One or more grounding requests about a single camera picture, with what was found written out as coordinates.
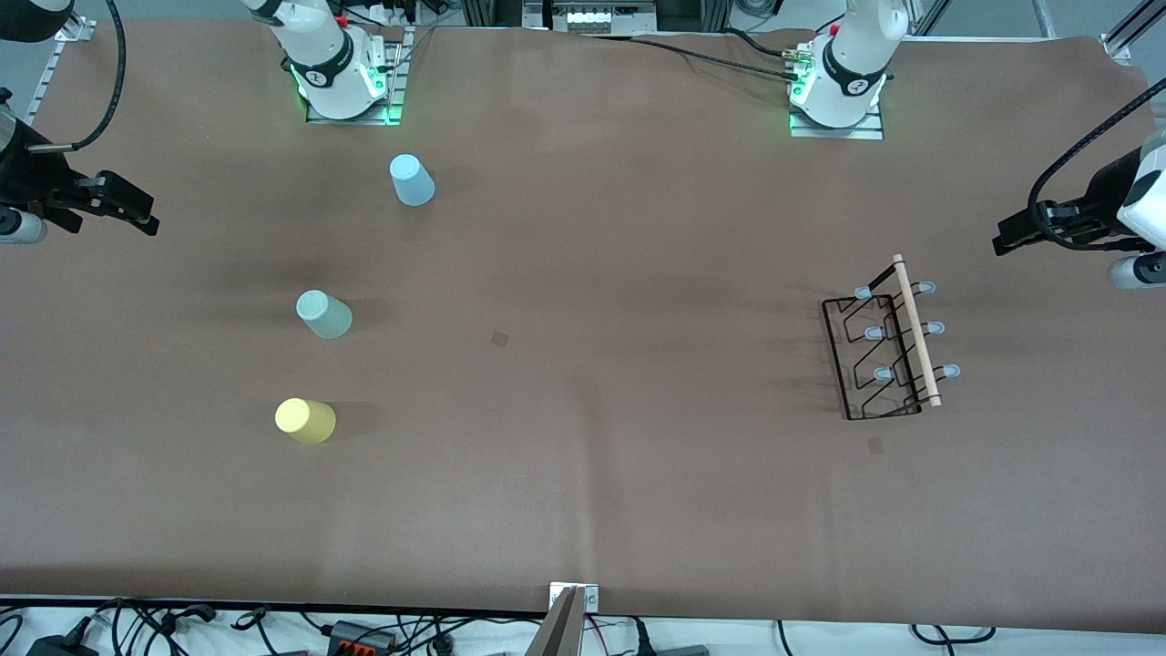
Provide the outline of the slotted aluminium side rail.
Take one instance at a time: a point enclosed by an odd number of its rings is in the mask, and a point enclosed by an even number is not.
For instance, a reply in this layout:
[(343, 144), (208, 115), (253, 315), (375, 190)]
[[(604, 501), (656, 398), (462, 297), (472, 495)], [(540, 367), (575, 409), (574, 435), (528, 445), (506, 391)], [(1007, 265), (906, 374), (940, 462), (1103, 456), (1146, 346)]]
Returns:
[(35, 92), (29, 101), (29, 107), (26, 110), (24, 124), (30, 126), (35, 124), (35, 119), (38, 115), (43, 100), (45, 100), (47, 89), (49, 89), (50, 83), (55, 77), (63, 51), (66, 50), (66, 43), (91, 41), (96, 24), (96, 20), (83, 16), (75, 10), (70, 17), (66, 17), (66, 23), (54, 34), (52, 51), (47, 59), (45, 70), (43, 70), (37, 82)]

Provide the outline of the pale green plastic cup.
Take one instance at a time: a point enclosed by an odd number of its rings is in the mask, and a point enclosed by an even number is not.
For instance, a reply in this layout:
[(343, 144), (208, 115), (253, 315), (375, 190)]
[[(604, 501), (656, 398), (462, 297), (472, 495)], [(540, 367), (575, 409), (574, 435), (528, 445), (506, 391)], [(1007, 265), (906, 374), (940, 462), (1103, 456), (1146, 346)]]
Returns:
[(316, 288), (298, 296), (295, 312), (321, 339), (339, 339), (353, 327), (351, 308), (342, 299), (333, 298), (332, 295)]

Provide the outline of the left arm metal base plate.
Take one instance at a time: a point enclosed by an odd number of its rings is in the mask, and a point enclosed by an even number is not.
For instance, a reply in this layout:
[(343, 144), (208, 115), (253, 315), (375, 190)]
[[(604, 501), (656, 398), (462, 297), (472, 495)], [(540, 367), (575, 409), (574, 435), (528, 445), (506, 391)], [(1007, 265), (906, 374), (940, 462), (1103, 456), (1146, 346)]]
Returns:
[(865, 117), (854, 126), (845, 128), (830, 128), (816, 124), (812, 118), (805, 115), (802, 108), (791, 107), (791, 136), (792, 137), (850, 137), (851, 140), (883, 140), (884, 124), (880, 112), (880, 104), (874, 103)]

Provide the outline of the large table cover sheet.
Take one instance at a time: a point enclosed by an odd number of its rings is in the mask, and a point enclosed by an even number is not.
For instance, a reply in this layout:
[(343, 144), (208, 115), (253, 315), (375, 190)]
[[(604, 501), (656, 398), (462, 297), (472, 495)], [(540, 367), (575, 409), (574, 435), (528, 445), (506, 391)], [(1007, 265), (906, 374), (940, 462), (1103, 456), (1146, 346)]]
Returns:
[[(441, 26), (379, 128), (305, 124), (280, 58), (129, 22), (71, 161), (159, 237), (0, 248), (0, 594), (542, 611), (574, 580), (612, 614), (1166, 632), (1166, 290), (991, 248), (1149, 86), (1095, 40), (905, 43), (879, 142), (628, 42)], [(819, 304), (895, 254), (962, 374), (847, 421)], [(294, 397), (325, 443), (276, 426)]]

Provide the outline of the light blue plastic cup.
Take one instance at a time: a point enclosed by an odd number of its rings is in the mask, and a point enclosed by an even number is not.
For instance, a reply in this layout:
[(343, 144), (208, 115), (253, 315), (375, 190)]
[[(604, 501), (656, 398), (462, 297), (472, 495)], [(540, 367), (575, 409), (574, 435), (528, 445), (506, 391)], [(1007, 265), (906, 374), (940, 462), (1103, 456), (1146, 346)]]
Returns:
[(420, 207), (435, 195), (435, 182), (416, 155), (403, 153), (388, 165), (396, 199), (408, 207)]

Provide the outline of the black wire cup holder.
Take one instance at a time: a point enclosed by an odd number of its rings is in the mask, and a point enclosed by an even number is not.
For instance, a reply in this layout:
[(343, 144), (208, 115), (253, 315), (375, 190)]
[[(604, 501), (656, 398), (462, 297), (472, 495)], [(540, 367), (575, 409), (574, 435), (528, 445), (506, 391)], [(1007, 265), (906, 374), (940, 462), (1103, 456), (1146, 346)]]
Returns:
[(940, 385), (962, 369), (932, 354), (930, 343), (948, 331), (920, 310), (935, 291), (935, 282), (913, 278), (907, 258), (895, 254), (870, 282), (820, 302), (843, 419), (890, 419), (944, 405)]

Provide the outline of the grey multi-socket box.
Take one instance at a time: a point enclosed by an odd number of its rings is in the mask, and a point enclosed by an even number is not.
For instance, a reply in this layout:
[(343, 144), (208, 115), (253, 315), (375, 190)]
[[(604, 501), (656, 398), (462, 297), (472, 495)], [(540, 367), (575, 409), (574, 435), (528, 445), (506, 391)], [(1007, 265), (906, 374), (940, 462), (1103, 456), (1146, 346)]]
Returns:
[(637, 16), (635, 5), (552, 5), (552, 26), (557, 31), (582, 35), (623, 35)]

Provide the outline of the white power strip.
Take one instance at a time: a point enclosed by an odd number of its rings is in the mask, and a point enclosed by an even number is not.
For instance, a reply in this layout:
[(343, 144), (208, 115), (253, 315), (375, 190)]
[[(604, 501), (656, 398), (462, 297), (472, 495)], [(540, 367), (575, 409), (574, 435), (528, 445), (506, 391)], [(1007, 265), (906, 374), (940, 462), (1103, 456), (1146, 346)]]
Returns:
[(349, 10), (366, 24), (417, 26), (413, 0), (353, 0)]

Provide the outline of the aluminium corner frame bar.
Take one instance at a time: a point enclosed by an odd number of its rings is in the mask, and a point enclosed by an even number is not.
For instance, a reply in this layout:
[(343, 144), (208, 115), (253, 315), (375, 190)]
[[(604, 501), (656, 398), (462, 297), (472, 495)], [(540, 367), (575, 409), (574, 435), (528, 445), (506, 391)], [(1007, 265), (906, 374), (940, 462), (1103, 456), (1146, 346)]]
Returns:
[(1166, 17), (1166, 0), (1140, 0), (1111, 30), (1102, 35), (1108, 56), (1117, 62), (1130, 59), (1130, 48)]

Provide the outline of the black and orange power strip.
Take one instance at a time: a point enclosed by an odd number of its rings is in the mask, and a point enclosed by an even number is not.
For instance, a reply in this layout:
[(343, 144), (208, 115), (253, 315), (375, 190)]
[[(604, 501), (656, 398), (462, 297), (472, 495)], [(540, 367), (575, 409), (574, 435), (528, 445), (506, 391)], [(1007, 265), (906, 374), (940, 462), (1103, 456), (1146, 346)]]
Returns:
[(394, 632), (337, 621), (324, 627), (329, 639), (326, 656), (391, 656), (396, 648)]

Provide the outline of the yellow plastic cup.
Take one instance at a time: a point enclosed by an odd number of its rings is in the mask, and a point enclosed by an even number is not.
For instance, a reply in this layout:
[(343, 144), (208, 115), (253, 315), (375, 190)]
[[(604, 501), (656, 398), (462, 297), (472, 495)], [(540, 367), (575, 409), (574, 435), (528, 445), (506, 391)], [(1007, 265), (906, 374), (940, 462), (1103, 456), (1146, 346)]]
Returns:
[(325, 443), (337, 425), (331, 405), (298, 397), (283, 400), (276, 407), (274, 421), (281, 432), (308, 446)]

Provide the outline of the dark aluminium frame post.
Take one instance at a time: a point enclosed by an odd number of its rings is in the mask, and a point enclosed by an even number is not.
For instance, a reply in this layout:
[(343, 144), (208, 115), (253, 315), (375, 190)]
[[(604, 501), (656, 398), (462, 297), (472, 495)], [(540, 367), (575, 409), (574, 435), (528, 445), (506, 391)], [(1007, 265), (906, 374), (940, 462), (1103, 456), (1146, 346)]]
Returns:
[(466, 26), (521, 26), (525, 0), (458, 0)]
[(718, 33), (733, 0), (653, 0), (658, 31)]

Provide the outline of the black power adapter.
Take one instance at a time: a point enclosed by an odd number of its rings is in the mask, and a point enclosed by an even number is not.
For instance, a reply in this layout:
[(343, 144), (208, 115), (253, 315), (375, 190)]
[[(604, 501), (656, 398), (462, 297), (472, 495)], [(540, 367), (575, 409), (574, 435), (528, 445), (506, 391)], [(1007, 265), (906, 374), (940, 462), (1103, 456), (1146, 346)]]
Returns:
[(50, 635), (34, 640), (26, 656), (100, 656), (100, 653), (66, 636)]

